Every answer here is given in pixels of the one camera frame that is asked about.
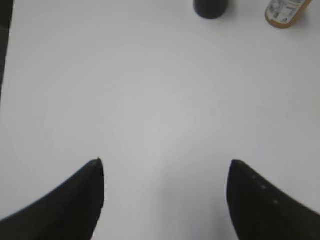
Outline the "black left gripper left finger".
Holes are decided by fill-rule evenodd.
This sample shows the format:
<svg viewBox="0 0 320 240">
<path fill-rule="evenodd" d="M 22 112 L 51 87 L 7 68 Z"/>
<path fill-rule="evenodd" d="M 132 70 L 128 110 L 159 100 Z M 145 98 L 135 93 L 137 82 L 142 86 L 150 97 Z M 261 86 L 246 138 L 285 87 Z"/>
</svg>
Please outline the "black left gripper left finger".
<svg viewBox="0 0 320 240">
<path fill-rule="evenodd" d="M 31 205 L 0 221 L 2 240 L 90 240 L 104 205 L 104 167 L 97 158 Z"/>
</svg>

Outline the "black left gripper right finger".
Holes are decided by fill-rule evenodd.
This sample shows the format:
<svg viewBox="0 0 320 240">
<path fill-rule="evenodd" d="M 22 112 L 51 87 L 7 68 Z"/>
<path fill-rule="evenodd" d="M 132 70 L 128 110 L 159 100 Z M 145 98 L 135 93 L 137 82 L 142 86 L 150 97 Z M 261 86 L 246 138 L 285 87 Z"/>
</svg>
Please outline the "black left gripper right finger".
<svg viewBox="0 0 320 240">
<path fill-rule="evenodd" d="M 240 240 L 318 240 L 320 215 L 263 178 L 244 161 L 231 161 L 226 199 Z"/>
</svg>

